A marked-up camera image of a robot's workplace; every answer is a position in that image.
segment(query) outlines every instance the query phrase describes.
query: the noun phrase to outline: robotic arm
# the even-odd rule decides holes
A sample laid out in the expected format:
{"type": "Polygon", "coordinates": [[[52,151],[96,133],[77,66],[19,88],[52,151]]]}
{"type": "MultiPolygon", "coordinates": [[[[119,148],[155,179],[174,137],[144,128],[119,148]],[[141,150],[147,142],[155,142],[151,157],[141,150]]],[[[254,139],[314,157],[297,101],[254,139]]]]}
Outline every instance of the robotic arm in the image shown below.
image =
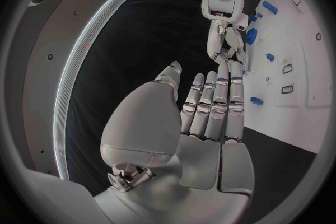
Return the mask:
{"type": "Polygon", "coordinates": [[[208,55],[218,64],[229,64],[230,68],[230,59],[236,53],[243,70],[247,71],[244,42],[238,32],[245,31],[248,26],[248,16],[242,14],[243,7],[244,0],[202,0],[202,14],[211,20],[208,55]],[[222,48],[224,39],[230,46],[229,50],[222,48]]]}

